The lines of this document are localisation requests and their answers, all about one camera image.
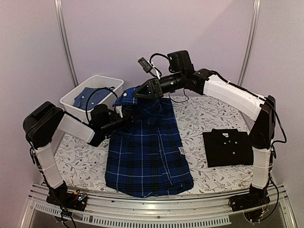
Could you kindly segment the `folded black shirt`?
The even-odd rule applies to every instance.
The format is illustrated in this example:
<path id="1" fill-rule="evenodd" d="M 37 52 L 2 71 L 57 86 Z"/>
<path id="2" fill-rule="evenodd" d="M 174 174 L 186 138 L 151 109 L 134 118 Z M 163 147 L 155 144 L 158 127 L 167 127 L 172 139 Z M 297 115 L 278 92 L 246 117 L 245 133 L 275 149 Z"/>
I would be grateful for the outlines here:
<path id="1" fill-rule="evenodd" d="M 209 168 L 253 164 L 253 151 L 247 132 L 212 129 L 202 135 Z"/>

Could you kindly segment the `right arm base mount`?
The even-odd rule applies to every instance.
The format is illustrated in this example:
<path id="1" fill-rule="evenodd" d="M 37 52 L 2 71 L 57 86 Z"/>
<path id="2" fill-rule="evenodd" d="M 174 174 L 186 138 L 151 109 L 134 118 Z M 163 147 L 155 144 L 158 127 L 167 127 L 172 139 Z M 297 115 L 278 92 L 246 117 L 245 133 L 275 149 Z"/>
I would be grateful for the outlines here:
<path id="1" fill-rule="evenodd" d="M 266 188 L 257 189 L 252 186 L 249 188 L 249 193 L 232 196 L 228 201 L 233 212 L 249 209 L 244 216 L 251 223 L 262 220 L 269 211 L 269 203 L 270 198 Z"/>

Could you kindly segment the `left aluminium frame post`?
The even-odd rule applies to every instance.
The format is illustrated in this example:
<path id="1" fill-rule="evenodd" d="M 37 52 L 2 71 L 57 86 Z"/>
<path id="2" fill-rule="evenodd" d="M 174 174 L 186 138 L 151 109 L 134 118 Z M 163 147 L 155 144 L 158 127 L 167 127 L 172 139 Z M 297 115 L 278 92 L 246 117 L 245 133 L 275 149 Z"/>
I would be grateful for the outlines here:
<path id="1" fill-rule="evenodd" d="M 59 33 L 62 41 L 62 46 L 63 46 L 63 51 L 65 54 L 66 58 L 66 63 L 67 63 L 67 68 L 71 77 L 72 85 L 73 87 L 76 87 L 79 85 L 77 76 L 76 76 L 76 71 L 68 43 L 68 36 L 67 36 L 67 30 L 65 26 L 65 21 L 64 21 L 64 13 L 63 13 L 63 7 L 62 7 L 62 1 L 61 0 L 54 0 L 55 4 L 55 12 L 57 16 L 57 23 L 58 23 L 58 28 L 59 28 Z"/>

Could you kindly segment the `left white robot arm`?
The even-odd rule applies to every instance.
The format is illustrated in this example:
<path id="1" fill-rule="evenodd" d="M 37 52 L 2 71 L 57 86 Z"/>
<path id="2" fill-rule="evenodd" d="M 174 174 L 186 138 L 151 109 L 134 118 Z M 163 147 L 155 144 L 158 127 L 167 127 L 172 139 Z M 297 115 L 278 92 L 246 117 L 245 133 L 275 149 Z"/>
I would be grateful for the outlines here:
<path id="1" fill-rule="evenodd" d="M 53 200 L 60 206 L 67 206 L 71 201 L 55 160 L 63 136 L 68 134 L 98 147 L 116 130 L 132 122 L 133 114 L 124 114 L 118 108 L 127 102 L 134 104 L 137 90 L 137 87 L 126 89 L 115 101 L 112 114 L 105 104 L 95 106 L 87 123 L 50 101 L 41 104 L 24 119 L 23 130 L 30 144 L 32 160 L 52 192 Z"/>

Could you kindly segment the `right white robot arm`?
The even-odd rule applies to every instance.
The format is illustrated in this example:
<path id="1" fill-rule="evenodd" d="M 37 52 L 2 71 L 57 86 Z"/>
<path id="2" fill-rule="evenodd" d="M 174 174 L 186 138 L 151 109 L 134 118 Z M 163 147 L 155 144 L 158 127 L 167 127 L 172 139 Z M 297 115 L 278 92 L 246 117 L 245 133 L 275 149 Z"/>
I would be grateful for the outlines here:
<path id="1" fill-rule="evenodd" d="M 139 59 L 139 64 L 152 79 L 136 92 L 137 97 L 159 98 L 178 89 L 197 94 L 185 101 L 175 101 L 173 110 L 181 139 L 186 147 L 186 158 L 194 177 L 192 193 L 224 192 L 253 189 L 246 195 L 249 207 L 256 207 L 264 199 L 263 191 L 269 183 L 272 158 L 275 156 L 274 130 L 279 123 L 276 101 L 250 92 L 226 79 L 218 72 L 195 70 L 186 50 L 166 55 L 168 76 L 163 76 L 151 60 Z M 212 132 L 220 130 L 239 133 L 245 128 L 245 118 L 253 121 L 249 140 L 253 160 L 249 164 L 233 163 L 232 159 L 245 157 L 240 140 L 210 140 Z"/>

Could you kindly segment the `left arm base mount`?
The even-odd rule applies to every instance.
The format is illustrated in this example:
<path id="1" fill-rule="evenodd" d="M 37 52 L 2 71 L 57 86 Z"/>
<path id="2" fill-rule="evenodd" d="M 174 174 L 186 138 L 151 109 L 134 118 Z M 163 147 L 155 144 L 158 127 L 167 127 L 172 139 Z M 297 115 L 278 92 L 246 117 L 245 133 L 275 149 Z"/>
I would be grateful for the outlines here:
<path id="1" fill-rule="evenodd" d="M 68 192 L 64 188 L 49 189 L 46 202 L 67 209 L 85 211 L 87 194 L 79 190 Z"/>

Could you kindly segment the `front aluminium rail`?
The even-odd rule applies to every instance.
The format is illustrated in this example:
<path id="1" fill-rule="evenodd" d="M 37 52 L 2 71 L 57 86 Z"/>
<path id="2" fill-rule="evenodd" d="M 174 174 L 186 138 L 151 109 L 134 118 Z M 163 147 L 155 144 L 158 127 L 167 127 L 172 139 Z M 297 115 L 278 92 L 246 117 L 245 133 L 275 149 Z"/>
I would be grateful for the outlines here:
<path id="1" fill-rule="evenodd" d="M 26 199 L 22 228 L 295 228 L 298 226 L 282 184 L 269 186 L 270 205 L 263 221 L 246 220 L 246 211 L 233 211 L 229 198 L 242 190 L 138 199 L 118 193 L 89 192 L 83 211 L 61 216 L 47 203 L 46 186 L 33 184 Z"/>

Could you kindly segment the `blue checked shirt in bin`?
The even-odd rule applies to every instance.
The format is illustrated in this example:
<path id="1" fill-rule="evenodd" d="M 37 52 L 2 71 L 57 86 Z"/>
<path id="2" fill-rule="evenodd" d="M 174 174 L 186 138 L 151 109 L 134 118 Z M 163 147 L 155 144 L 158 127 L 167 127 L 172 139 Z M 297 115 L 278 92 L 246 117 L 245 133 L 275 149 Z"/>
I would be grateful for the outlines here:
<path id="1" fill-rule="evenodd" d="M 90 88 L 85 87 L 83 91 L 74 98 L 73 107 L 81 110 L 91 110 L 98 105 L 106 96 L 112 95 L 114 87 Z"/>

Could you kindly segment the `right aluminium frame post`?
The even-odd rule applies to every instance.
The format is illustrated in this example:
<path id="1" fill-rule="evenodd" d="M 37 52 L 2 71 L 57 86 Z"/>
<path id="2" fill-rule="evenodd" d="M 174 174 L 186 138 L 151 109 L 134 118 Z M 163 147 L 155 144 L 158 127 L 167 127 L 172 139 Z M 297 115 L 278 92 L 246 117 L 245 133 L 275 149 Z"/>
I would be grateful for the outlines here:
<path id="1" fill-rule="evenodd" d="M 239 86 L 243 85 L 243 83 L 245 81 L 246 73 L 247 73 L 247 68 L 249 66 L 250 56 L 251 56 L 251 52 L 253 49 L 255 35 L 256 35 L 256 31 L 257 31 L 256 29 L 257 29 L 258 20 L 259 20 L 260 6 L 261 6 L 261 0 L 254 0 L 249 34 L 248 34 L 248 39 L 247 39 L 247 45 L 246 45 L 246 49 L 245 49 L 245 54 L 244 54 L 240 74 L 239 74 L 238 81 L 237 81 L 237 84 Z"/>

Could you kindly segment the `aluminium frame post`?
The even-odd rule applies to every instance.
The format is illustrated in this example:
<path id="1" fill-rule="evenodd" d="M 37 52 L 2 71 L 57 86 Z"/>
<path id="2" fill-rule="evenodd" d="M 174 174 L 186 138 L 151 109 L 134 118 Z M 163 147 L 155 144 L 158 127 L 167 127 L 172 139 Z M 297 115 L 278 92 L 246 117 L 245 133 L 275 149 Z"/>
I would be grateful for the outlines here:
<path id="1" fill-rule="evenodd" d="M 261 0 L 254 0 L 249 34 L 248 34 L 248 39 L 247 39 L 247 45 L 246 45 L 246 49 L 245 49 L 245 54 L 244 54 L 240 74 L 239 74 L 238 81 L 237 81 L 237 84 L 239 86 L 243 85 L 243 83 L 245 81 L 246 73 L 247 73 L 247 68 L 249 66 L 250 56 L 251 56 L 251 52 L 253 49 L 255 35 L 256 35 L 256 31 L 257 31 L 256 29 L 257 29 L 258 20 L 259 20 L 260 6 L 261 6 Z"/>
<path id="2" fill-rule="evenodd" d="M 76 76 L 76 71 L 68 43 L 68 36 L 67 36 L 67 30 L 65 26 L 65 21 L 64 21 L 64 13 L 63 13 L 63 7 L 62 7 L 62 1 L 61 0 L 54 0 L 55 4 L 55 12 L 57 16 L 57 23 L 58 23 L 58 28 L 59 28 L 59 33 L 62 41 L 62 46 L 63 46 L 63 51 L 65 54 L 66 58 L 66 63 L 67 63 L 67 68 L 71 77 L 72 85 L 73 87 L 76 87 L 79 85 L 77 76 Z"/>

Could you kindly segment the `blue plaid long sleeve shirt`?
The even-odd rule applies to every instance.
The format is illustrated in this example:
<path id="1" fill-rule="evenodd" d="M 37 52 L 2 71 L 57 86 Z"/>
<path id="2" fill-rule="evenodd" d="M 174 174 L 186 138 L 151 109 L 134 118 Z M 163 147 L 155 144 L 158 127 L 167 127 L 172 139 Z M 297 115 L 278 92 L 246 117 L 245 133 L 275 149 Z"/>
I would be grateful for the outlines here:
<path id="1" fill-rule="evenodd" d="M 126 89 L 114 103 L 136 115 L 110 137 L 105 170 L 106 186 L 146 198 L 176 195 L 193 188 L 173 105 L 168 98 L 140 99 Z"/>

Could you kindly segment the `floral patterned table mat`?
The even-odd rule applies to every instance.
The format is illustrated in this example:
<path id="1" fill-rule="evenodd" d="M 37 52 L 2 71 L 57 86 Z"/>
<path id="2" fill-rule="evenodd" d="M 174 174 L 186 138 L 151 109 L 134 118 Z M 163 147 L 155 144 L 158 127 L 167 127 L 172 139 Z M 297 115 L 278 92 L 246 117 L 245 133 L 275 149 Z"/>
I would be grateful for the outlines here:
<path id="1" fill-rule="evenodd" d="M 182 196 L 248 189 L 253 167 L 209 168 L 202 135 L 212 129 L 249 132 L 242 114 L 219 100 L 205 96 L 194 96 L 189 100 L 176 96 L 173 108 L 183 144 L 181 152 L 186 156 L 194 178 L 193 188 L 183 192 Z M 63 136 L 55 160 L 67 186 L 93 193 L 119 193 L 105 184 L 108 143 L 105 140 L 99 147 L 92 147 L 73 136 Z"/>

